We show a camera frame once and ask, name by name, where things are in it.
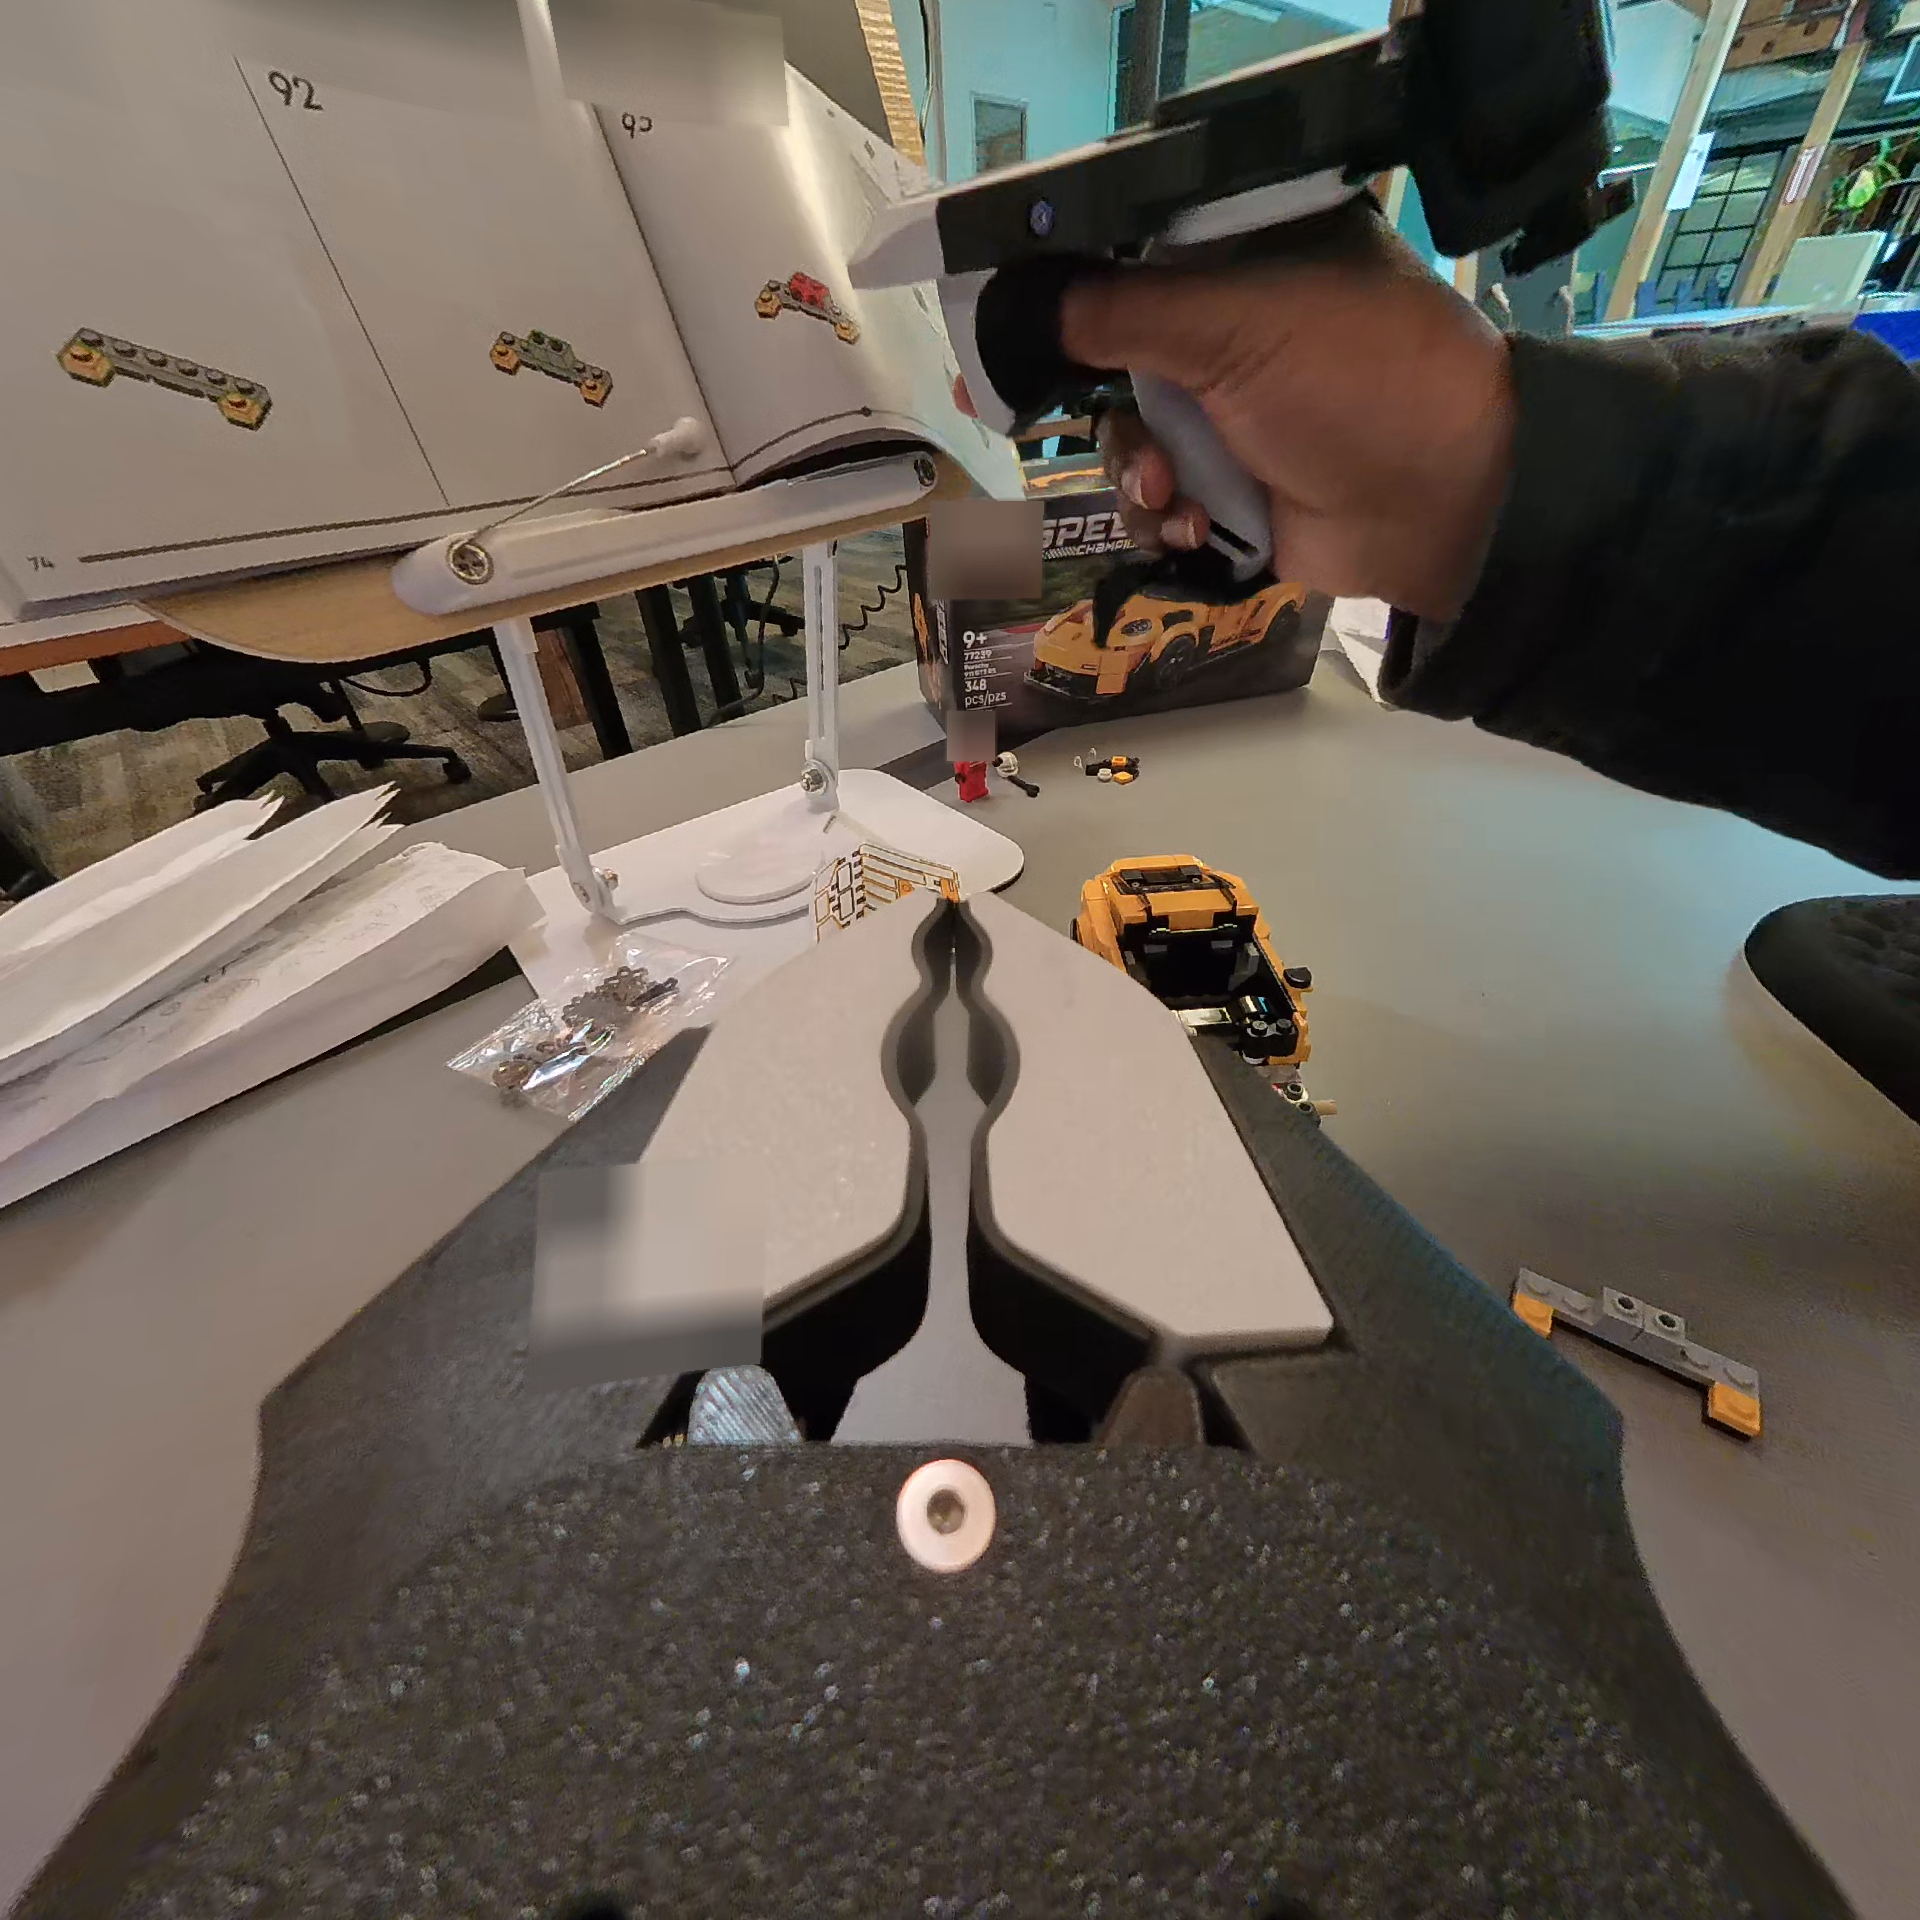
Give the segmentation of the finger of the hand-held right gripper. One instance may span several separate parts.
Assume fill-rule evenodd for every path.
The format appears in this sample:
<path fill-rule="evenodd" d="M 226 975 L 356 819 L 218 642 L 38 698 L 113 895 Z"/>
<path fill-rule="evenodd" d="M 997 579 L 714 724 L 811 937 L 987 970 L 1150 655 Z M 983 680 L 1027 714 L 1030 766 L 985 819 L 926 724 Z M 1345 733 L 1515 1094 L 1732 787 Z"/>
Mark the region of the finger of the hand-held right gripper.
<path fill-rule="evenodd" d="M 862 243 L 848 256 L 855 290 L 890 290 L 957 275 L 947 264 L 941 211 L 946 200 L 903 200 L 881 206 Z"/>

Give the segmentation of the white paper bag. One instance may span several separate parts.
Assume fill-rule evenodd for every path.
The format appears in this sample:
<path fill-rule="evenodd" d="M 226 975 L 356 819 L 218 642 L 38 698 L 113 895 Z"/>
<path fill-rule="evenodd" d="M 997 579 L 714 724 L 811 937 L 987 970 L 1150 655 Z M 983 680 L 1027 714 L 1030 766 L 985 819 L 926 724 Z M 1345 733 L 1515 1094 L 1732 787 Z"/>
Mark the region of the white paper bag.
<path fill-rule="evenodd" d="M 2 1094 L 10 1206 L 439 996 L 540 919 L 526 875 L 419 842 Z"/>
<path fill-rule="evenodd" d="M 2 1081 L 45 1067 L 213 972 L 378 849 L 395 785 L 264 824 L 246 842 L 2 973 Z"/>
<path fill-rule="evenodd" d="M 2 914 L 2 975 L 36 949 L 75 937 L 246 843 L 280 807 L 280 795 L 213 804 L 7 906 Z"/>

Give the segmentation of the grey lego plate orange ends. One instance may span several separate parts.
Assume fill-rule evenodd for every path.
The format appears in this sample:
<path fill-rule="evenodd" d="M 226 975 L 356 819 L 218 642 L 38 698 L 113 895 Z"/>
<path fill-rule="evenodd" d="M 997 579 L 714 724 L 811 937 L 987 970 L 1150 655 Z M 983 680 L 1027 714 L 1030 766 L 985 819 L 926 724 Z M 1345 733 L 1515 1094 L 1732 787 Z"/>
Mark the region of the grey lego plate orange ends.
<path fill-rule="evenodd" d="M 1523 1326 L 1539 1336 L 1566 1327 L 1672 1379 L 1691 1383 L 1702 1396 L 1702 1417 L 1709 1425 L 1746 1439 L 1763 1433 L 1759 1374 L 1739 1360 L 1699 1345 L 1687 1322 L 1684 1347 L 1670 1347 L 1643 1332 L 1637 1337 L 1614 1337 L 1601 1323 L 1601 1291 L 1580 1291 L 1525 1265 L 1514 1277 L 1508 1303 Z"/>

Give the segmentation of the person's right hand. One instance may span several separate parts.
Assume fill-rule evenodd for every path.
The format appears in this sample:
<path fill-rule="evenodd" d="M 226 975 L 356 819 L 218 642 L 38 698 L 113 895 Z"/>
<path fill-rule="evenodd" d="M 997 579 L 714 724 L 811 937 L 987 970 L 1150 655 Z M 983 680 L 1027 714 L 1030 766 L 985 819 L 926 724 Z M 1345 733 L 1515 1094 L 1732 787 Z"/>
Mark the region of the person's right hand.
<path fill-rule="evenodd" d="M 1512 472 L 1508 340 L 1371 195 L 1250 252 L 1067 286 L 1060 338 L 1091 369 L 1192 395 L 1261 485 L 1277 577 L 1452 621 Z"/>

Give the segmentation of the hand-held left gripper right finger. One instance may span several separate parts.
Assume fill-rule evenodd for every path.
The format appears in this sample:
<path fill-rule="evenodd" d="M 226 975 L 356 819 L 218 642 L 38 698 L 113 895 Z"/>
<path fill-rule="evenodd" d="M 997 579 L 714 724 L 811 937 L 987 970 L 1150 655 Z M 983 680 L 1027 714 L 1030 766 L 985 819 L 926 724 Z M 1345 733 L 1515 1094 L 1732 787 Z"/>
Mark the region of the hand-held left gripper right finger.
<path fill-rule="evenodd" d="M 1321 1352 L 1336 1319 L 1172 1009 L 1000 895 L 959 908 L 971 1322 L 1098 1428 L 1136 1372 Z"/>

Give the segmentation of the black office chair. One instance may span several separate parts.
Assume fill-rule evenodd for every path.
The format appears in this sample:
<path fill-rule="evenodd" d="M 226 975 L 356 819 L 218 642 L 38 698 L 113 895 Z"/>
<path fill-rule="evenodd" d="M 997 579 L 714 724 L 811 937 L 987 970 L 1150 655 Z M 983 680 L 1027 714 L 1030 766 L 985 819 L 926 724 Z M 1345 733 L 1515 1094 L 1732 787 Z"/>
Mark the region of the black office chair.
<path fill-rule="evenodd" d="M 206 665 L 203 672 L 213 715 L 252 718 L 264 737 L 198 776 L 196 814 L 250 799 L 280 776 L 295 780 L 312 799 L 330 804 L 334 790 L 324 780 L 326 761 L 351 761 L 372 771 L 392 761 L 432 760 L 453 785 L 472 778 L 467 760 L 455 749 L 418 742 L 393 722 L 364 719 L 342 680 L 248 659 Z"/>

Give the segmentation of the lego instruction booklet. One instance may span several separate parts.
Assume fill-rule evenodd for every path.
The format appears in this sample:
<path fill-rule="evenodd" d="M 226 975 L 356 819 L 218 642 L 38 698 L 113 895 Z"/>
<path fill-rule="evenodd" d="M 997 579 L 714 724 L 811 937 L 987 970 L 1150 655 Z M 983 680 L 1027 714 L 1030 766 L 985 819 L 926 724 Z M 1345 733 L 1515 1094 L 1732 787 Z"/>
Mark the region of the lego instruction booklet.
<path fill-rule="evenodd" d="M 4 619 L 947 460 L 887 4 L 4 4 Z"/>

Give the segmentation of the clear plastic bag dark pieces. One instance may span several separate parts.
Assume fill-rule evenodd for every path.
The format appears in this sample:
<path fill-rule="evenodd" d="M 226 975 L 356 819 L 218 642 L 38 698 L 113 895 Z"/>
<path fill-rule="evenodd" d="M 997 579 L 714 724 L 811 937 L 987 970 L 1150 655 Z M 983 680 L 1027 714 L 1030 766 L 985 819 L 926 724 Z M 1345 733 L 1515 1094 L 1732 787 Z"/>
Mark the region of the clear plastic bag dark pieces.
<path fill-rule="evenodd" d="M 706 1020 L 731 962 L 641 930 L 455 1052 L 446 1067 L 506 1104 L 582 1119 L 629 1081 L 663 1043 Z"/>

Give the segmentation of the lego sticker sheet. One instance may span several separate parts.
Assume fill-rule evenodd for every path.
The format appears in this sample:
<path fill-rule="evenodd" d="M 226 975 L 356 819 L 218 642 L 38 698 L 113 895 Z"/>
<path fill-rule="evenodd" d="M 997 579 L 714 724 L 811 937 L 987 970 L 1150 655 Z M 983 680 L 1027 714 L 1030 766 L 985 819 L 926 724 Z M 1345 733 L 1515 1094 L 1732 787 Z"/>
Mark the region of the lego sticker sheet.
<path fill-rule="evenodd" d="M 905 853 L 881 842 L 858 842 L 816 870 L 811 888 L 813 940 L 843 931 L 886 906 L 913 895 L 959 901 L 959 875 L 946 864 Z"/>

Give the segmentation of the black quilted cushion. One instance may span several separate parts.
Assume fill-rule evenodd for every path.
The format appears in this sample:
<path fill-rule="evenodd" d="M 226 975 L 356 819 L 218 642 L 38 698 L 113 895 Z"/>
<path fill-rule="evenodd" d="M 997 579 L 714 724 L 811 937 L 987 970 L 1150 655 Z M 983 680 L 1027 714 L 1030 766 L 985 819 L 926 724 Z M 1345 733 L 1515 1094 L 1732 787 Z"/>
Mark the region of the black quilted cushion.
<path fill-rule="evenodd" d="M 1918 1119 L 1918 895 L 1826 895 L 1765 914 L 1756 981 L 1908 1119 Z"/>

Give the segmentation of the black lego set box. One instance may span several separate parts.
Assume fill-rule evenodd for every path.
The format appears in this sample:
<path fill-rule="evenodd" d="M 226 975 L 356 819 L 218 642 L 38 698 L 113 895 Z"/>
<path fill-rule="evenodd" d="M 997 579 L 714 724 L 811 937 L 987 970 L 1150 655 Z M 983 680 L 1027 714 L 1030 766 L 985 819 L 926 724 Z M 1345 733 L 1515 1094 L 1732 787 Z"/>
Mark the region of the black lego set box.
<path fill-rule="evenodd" d="M 1190 588 L 1137 552 L 1117 494 L 1091 472 L 1041 502 L 1040 594 L 938 597 L 927 525 L 903 527 L 908 609 L 923 703 L 994 718 L 1005 746 L 1071 724 L 1206 708 L 1302 689 L 1331 599 L 1300 583 Z"/>

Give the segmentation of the yellow lego car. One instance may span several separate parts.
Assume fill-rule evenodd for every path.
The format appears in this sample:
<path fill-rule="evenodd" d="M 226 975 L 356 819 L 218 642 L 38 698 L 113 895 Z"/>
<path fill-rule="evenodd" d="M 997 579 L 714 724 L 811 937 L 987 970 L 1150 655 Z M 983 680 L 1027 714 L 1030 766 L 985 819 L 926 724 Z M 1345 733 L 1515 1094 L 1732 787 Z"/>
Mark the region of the yellow lego car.
<path fill-rule="evenodd" d="M 1303 1079 L 1314 973 L 1285 962 L 1240 875 L 1192 855 L 1119 858 L 1081 884 L 1067 934 L 1160 1002 L 1190 1040 L 1241 1059 L 1314 1122 L 1336 1116 L 1336 1102 Z"/>

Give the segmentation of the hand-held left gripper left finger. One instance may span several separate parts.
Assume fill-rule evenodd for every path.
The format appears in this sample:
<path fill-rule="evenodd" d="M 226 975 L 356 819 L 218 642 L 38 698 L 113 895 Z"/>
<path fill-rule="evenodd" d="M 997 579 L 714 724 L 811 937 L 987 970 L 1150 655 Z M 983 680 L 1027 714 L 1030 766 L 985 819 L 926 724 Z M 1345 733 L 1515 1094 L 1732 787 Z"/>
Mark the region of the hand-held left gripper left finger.
<path fill-rule="evenodd" d="M 933 1072 L 951 908 L 913 892 L 751 984 L 639 1154 L 639 1299 L 670 1372 L 756 1360 L 805 1438 L 930 1299 Z"/>

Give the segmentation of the white book stand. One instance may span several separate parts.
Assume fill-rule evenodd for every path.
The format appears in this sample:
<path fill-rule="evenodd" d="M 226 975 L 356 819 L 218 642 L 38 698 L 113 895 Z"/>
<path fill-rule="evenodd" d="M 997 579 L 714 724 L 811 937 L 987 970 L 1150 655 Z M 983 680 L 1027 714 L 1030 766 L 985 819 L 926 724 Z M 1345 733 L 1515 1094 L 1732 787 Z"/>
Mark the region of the white book stand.
<path fill-rule="evenodd" d="M 865 845 L 951 872 L 959 895 L 1009 884 L 1023 865 L 1011 837 L 895 776 L 854 770 L 840 719 L 837 541 L 967 497 L 976 474 L 944 450 L 901 444 L 671 504 L 586 504 L 603 478 L 673 465 L 699 436 L 681 417 L 395 560 L 256 567 L 223 583 L 150 589 L 139 605 L 190 637 L 261 659 L 369 659 L 492 630 L 553 843 L 556 865 L 528 877 L 540 921 L 511 948 L 540 996 L 605 958 L 632 928 L 763 972 L 813 944 L 818 873 Z M 697 805 L 677 826 L 621 827 L 595 847 L 567 785 L 533 615 L 787 552 L 802 560 L 803 737 L 776 766 L 779 780 L 729 805 Z"/>

